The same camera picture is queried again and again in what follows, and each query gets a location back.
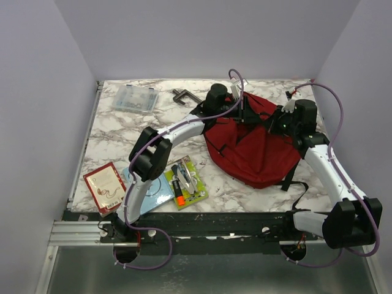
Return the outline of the red backpack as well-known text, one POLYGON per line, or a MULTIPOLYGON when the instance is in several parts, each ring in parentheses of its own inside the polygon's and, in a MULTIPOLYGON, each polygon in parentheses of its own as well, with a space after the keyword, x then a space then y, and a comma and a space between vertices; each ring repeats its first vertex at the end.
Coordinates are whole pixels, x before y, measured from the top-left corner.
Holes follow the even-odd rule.
POLYGON ((204 133, 212 161, 228 175, 253 188, 281 185, 287 191, 292 184, 293 172, 301 160, 292 139, 274 135, 260 123, 241 123, 233 118, 218 118, 215 125, 204 133))

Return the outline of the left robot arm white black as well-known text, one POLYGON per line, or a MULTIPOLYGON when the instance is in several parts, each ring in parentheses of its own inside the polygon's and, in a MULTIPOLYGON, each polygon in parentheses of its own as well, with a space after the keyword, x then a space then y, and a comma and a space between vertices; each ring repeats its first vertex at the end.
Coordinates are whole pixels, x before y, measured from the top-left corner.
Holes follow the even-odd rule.
POLYGON ((141 205, 153 181, 165 170, 169 155, 180 143, 209 131, 219 118, 239 118, 243 112, 244 86, 242 79, 233 81, 231 93, 226 86, 215 83, 206 99, 185 118, 164 128, 147 127, 141 132, 129 155, 130 184, 111 225, 123 242, 131 241, 136 231, 133 224, 141 216, 141 205))

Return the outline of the silver folding knife tool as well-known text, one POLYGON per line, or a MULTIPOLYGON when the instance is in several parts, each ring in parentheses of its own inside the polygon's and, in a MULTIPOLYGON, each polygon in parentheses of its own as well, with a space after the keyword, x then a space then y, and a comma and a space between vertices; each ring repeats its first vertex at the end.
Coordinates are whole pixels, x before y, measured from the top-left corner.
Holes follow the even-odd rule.
POLYGON ((176 173, 177 178, 179 179, 179 181, 182 183, 182 185, 185 187, 185 189, 188 191, 190 195, 195 194, 197 190, 194 186, 194 182, 192 180, 192 177, 186 165, 184 165, 183 163, 178 163, 176 165, 177 165, 177 173, 176 173))

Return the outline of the black orange marker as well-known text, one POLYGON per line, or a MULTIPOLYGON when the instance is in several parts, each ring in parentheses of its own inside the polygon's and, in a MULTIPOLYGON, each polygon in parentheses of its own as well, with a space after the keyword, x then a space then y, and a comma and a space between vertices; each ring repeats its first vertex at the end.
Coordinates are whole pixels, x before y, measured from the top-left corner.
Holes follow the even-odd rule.
POLYGON ((172 165, 171 170, 173 172, 172 186, 174 188, 176 201, 179 206, 183 206, 185 205, 185 199, 179 185, 179 179, 177 177, 177 171, 178 171, 177 165, 172 165))

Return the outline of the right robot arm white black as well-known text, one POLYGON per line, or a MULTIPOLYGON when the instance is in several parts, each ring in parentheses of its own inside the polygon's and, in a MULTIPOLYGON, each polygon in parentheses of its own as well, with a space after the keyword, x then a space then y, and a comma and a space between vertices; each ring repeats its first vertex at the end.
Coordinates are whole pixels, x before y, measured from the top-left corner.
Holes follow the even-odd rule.
POLYGON ((269 118, 269 131, 292 139, 301 158, 313 169, 327 191, 333 209, 328 213, 291 210, 282 224, 290 240, 304 232, 322 237, 332 249, 378 246, 382 204, 369 198, 353 182, 337 159, 325 134, 317 132, 317 106, 306 99, 291 99, 277 106, 269 118))

